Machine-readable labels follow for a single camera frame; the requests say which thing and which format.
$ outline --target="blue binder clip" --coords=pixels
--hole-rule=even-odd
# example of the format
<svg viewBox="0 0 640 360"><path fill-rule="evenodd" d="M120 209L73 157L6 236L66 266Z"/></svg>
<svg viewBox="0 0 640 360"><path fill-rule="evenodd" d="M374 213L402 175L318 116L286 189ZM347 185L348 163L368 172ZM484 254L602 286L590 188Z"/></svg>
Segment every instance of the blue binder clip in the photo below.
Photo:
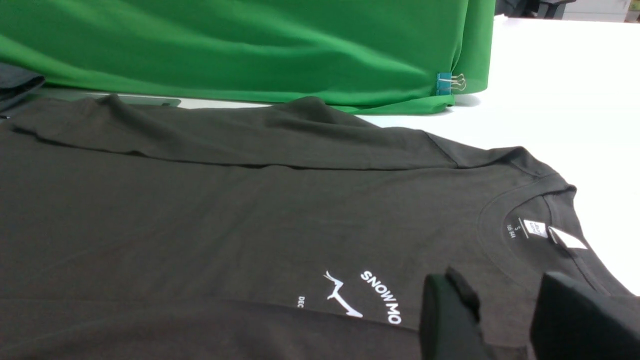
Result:
<svg viewBox="0 0 640 360"><path fill-rule="evenodd" d="M436 82L436 95L451 95L453 90L462 91L467 88L464 74L453 76L450 72L439 72Z"/></svg>

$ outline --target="green backdrop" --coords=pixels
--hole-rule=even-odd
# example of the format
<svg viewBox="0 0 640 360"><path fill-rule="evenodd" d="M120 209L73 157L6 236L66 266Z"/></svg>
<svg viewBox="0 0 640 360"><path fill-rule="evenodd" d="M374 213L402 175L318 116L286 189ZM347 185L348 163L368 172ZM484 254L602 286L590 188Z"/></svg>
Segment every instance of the green backdrop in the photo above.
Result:
<svg viewBox="0 0 640 360"><path fill-rule="evenodd" d="M50 84L435 113L487 86L494 0L4 0L0 61Z"/></svg>

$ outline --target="size label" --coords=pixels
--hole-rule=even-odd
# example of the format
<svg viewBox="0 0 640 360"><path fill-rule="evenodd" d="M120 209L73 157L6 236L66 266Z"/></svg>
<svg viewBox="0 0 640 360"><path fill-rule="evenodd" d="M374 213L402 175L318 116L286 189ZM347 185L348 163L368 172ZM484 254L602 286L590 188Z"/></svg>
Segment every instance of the size label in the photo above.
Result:
<svg viewBox="0 0 640 360"><path fill-rule="evenodd" d="M549 237L547 235L547 225L545 223L527 219L522 219L522 223L529 234L542 236L543 238Z"/></svg>
<svg viewBox="0 0 640 360"><path fill-rule="evenodd" d="M569 235L564 231L560 231L555 227L549 227L549 233L551 233L551 238L556 243L563 243L564 246L570 249L584 249L587 250L587 247L573 235Z"/></svg>

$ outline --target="dark gray t-shirt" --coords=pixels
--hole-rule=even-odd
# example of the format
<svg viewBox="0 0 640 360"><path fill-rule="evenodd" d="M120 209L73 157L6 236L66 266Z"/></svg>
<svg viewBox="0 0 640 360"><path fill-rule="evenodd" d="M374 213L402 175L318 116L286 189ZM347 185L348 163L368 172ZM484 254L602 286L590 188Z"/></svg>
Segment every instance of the dark gray t-shirt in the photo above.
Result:
<svg viewBox="0 0 640 360"><path fill-rule="evenodd" d="M525 359L543 272L632 295L584 240L575 188L523 148L382 129L311 97L43 99L1 126L0 358L109 343L125 350L108 358L157 359L178 337L203 359L231 358L220 344L324 359L327 343L336 358L394 358L394 343L411 358L423 280L453 266L479 293L484 339ZM234 325L239 309L267 334ZM273 330L271 311L298 327ZM205 346L194 329L233 336Z"/></svg>

